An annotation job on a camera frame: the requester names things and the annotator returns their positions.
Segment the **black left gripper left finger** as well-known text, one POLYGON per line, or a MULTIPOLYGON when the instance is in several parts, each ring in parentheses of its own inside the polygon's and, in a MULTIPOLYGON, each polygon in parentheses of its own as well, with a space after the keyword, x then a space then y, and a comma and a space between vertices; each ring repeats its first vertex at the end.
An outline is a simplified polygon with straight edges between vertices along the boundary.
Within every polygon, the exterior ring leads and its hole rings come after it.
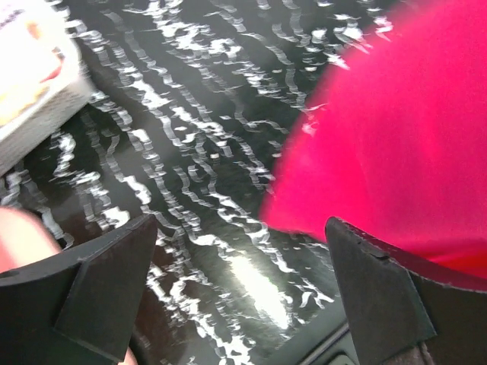
POLYGON ((124 361, 154 253, 157 221, 138 217, 1 275, 3 364, 124 361))

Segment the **red t shirt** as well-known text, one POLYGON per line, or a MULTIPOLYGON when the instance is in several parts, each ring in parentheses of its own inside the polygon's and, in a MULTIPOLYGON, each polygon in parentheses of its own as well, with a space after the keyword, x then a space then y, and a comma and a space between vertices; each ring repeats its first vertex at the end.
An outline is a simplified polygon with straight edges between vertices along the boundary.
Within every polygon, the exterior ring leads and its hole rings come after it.
POLYGON ((338 217, 393 246, 486 275, 486 3, 396 8, 329 68, 275 166, 272 229, 325 237, 338 217))

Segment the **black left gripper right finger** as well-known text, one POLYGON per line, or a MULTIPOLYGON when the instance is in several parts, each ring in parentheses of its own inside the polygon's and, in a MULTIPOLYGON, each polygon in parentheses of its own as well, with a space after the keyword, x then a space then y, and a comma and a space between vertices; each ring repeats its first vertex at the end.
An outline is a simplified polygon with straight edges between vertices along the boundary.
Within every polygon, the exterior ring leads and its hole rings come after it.
POLYGON ((338 218, 326 223, 361 364, 484 364, 486 280, 430 262, 338 218))

